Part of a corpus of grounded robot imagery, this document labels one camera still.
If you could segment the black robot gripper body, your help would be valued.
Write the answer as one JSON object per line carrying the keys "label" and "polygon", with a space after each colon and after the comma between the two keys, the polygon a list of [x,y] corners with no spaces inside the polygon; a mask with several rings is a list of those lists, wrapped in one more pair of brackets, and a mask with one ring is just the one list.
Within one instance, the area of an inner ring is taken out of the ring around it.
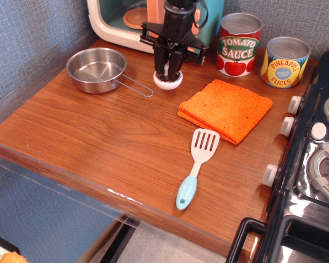
{"label": "black robot gripper body", "polygon": [[192,28],[201,29],[208,18],[198,25],[195,11],[198,1],[165,1],[164,22],[142,22],[140,41],[153,47],[156,43],[170,44],[171,53],[186,51],[186,59],[203,64],[208,45],[192,33]]}

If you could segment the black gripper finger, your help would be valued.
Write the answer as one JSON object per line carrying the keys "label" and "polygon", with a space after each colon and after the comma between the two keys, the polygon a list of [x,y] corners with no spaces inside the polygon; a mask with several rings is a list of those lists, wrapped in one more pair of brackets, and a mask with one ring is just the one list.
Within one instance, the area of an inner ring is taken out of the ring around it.
{"label": "black gripper finger", "polygon": [[177,73],[186,59],[186,51],[178,51],[171,53],[169,56],[168,78],[173,80],[176,78]]}
{"label": "black gripper finger", "polygon": [[157,74],[165,73],[165,64],[169,60],[169,55],[171,53],[170,44],[161,44],[156,43],[154,46],[154,62],[155,62],[155,71]]}

